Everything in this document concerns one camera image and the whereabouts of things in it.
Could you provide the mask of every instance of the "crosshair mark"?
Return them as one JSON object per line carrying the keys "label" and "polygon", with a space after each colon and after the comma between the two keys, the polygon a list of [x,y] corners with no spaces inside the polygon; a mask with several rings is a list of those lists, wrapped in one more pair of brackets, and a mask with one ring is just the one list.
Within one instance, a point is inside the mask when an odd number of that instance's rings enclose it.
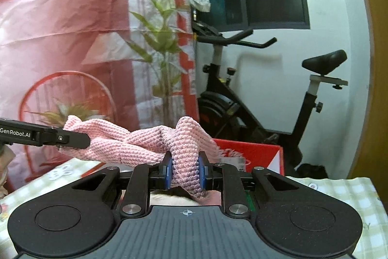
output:
{"label": "crosshair mark", "polygon": [[183,215],[189,216],[189,215],[192,215],[195,212],[193,212],[192,210],[187,209],[187,210],[185,210],[185,211],[183,211],[181,213],[183,213]]}

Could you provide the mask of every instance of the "handlebar grip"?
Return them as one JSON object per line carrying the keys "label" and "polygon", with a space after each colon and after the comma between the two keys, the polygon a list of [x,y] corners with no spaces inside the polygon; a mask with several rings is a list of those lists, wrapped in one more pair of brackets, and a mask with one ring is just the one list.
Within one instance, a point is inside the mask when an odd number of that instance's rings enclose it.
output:
{"label": "handlebar grip", "polygon": [[276,42],[277,42],[277,39],[274,37],[274,38],[268,40],[266,43],[263,43],[263,44],[250,43],[249,41],[241,41],[240,40],[240,41],[236,42],[236,45],[264,49],[264,48],[267,48],[267,47],[273,45]]}
{"label": "handlebar grip", "polygon": [[199,43],[208,43],[213,45],[227,46],[227,45],[235,44],[241,39],[244,39],[245,37],[248,37],[252,34],[253,34],[253,29],[247,29],[229,38],[218,37],[218,36],[197,36],[197,41]]}

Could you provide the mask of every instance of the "pink fabric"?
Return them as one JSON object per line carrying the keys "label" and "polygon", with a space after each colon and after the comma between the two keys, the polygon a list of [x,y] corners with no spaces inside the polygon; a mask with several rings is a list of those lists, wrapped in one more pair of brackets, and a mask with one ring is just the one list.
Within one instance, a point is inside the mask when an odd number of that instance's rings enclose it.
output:
{"label": "pink fabric", "polygon": [[199,185],[198,152],[205,151],[210,162],[216,162],[218,158],[217,144],[191,117],[179,119],[175,129],[158,126],[129,132],[106,120],[82,122],[76,116],[69,116],[64,128],[89,135],[91,143],[87,149],[61,149],[62,153],[82,160],[134,167],[147,162],[159,163],[166,151],[170,151],[172,184],[181,186],[195,197],[205,196]]}

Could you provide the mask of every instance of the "table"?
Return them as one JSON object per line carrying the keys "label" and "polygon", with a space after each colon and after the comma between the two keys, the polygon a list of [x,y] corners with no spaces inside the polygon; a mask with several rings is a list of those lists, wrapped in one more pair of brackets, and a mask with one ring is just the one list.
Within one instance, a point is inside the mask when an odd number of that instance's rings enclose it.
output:
{"label": "table", "polygon": [[[73,158],[2,199],[1,206],[4,211],[0,215],[0,259],[11,259],[17,254],[7,231],[8,217],[15,208],[37,196],[80,179],[93,168],[102,166],[100,162]],[[291,179],[342,200],[357,210],[364,224],[361,238],[353,253],[357,259],[388,258],[388,216],[369,178]]]}

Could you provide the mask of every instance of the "stationary bicycle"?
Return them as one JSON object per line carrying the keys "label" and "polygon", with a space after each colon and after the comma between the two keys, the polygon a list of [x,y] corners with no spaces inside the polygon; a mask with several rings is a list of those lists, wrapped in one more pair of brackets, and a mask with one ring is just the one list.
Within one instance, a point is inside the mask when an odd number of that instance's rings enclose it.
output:
{"label": "stationary bicycle", "polygon": [[323,103],[316,103],[320,83],[329,83],[335,89],[342,89],[348,82],[338,78],[327,77],[330,72],[347,60],[344,50],[337,50],[326,55],[316,56],[302,62],[302,67],[317,74],[310,75],[310,85],[305,94],[298,119],[292,133],[265,129],[241,99],[230,87],[234,68],[227,68],[227,78],[220,78],[220,64],[223,48],[227,45],[241,45],[258,49],[267,48],[277,39],[272,38],[264,44],[251,43],[242,39],[253,34],[252,29],[242,31],[230,38],[225,38],[214,27],[203,22],[194,21],[193,31],[196,41],[210,43],[214,47],[213,60],[210,65],[203,67],[208,74],[208,83],[198,99],[199,118],[201,127],[213,138],[243,141],[263,144],[277,144],[283,147],[285,172],[292,175],[293,168],[300,164],[302,153],[299,143],[306,129],[307,122],[313,109],[320,113]]}

